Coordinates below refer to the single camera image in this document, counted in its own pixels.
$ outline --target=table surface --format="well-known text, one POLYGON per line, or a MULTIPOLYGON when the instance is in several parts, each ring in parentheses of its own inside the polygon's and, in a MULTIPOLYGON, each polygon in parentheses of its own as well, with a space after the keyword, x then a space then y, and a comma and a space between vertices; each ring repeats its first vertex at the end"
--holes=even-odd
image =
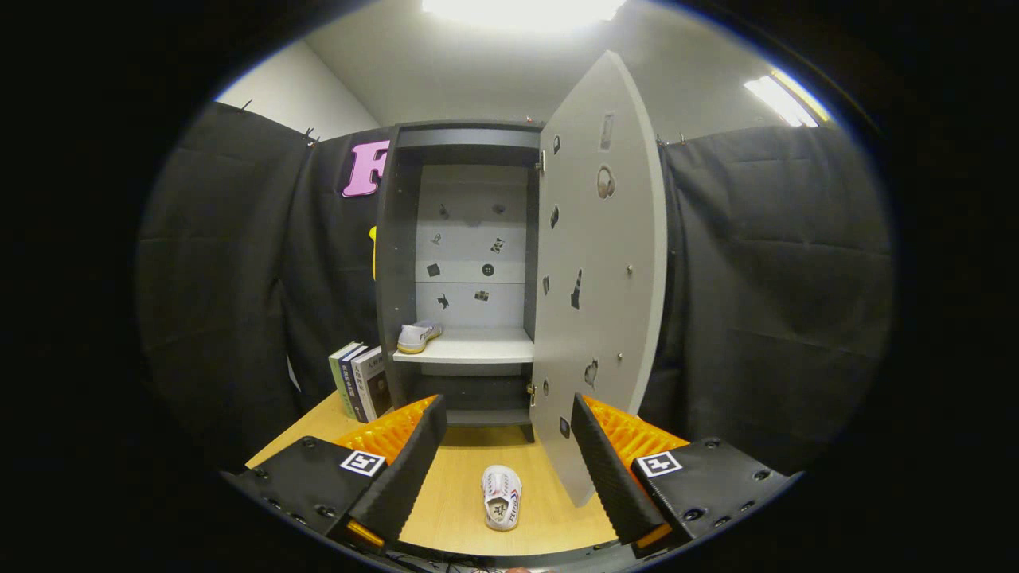
MULTIPOLYGON (((361 425, 345 416, 339 396, 333 393, 247 465, 261 464, 305 435, 333 440, 361 425)), ((399 540, 449 553, 518 556, 615 539, 598 494, 585 506, 574 507, 535 438, 528 444, 518 426, 447 428, 399 540), (520 521, 512 531, 494 531, 485 525, 481 475, 492 464, 513 468, 523 485, 520 521)))

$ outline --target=fluorescent light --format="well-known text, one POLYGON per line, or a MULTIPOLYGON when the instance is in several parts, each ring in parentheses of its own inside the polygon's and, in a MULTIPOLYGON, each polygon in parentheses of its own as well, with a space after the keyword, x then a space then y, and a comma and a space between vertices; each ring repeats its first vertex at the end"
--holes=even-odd
POLYGON ((782 85, 785 86, 790 92, 796 94, 796 97, 800 98, 800 101, 810 106, 810 109, 815 115, 817 115, 818 118, 820 118, 821 121, 828 120, 828 114, 824 109, 824 106, 822 106, 819 101, 814 99, 814 97, 810 95, 810 92, 804 90, 803 86, 800 86, 796 80, 786 75, 781 69, 773 70, 771 75, 774 75, 774 79, 781 82, 782 85))
POLYGON ((765 75, 753 82, 747 82, 743 86, 766 103, 768 107, 773 109, 775 113, 781 115, 793 127, 799 127, 803 124, 807 124, 810 127, 817 126, 817 122, 807 113, 807 110, 803 109, 803 106, 793 99, 793 96, 789 95, 789 92, 783 90, 782 86, 772 80, 770 75, 765 75))
POLYGON ((421 7, 481 27, 567 30, 610 20, 626 0, 423 0, 421 7))

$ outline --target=white sneaker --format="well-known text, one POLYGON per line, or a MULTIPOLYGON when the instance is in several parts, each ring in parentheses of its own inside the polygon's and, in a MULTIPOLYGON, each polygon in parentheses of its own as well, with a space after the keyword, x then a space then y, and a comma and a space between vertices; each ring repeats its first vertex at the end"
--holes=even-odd
POLYGON ((481 476, 485 494, 485 524, 498 531, 517 527, 523 487, 517 472, 505 466, 488 466, 481 476))
POLYGON ((428 341, 442 333, 442 325, 432 320, 419 320, 405 324, 396 341, 396 349, 404 354, 418 354, 425 350, 428 341))

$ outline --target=gray cabinet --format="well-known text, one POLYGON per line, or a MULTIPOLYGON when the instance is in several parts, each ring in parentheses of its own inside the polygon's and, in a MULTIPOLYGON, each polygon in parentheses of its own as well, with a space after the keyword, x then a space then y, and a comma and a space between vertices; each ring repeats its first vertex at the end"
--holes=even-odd
POLYGON ((544 125, 398 125, 380 194, 376 294, 395 404, 440 393, 450 425, 533 424, 585 504, 573 396, 637 411, 664 297, 661 167, 622 60, 606 52, 544 125), (445 333, 404 355, 400 326, 421 319, 445 333))

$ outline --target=black curtain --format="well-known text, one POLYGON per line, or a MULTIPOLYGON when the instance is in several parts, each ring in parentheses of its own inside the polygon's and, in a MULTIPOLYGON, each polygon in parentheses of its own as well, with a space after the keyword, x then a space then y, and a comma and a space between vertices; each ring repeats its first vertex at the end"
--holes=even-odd
POLYGON ((298 419, 280 263, 304 135, 214 103, 166 158, 142 222, 149 380, 213 465, 236 471, 298 419))
POLYGON ((682 241, 666 316, 688 439, 785 473, 852 416, 893 316, 881 191, 842 132, 759 127, 665 147, 682 241))
POLYGON ((343 197, 354 168, 352 149, 387 141, 388 127, 317 144, 293 194, 283 240, 286 342, 311 408, 336 389, 326 357, 355 340, 379 344, 372 279, 378 193, 343 197))

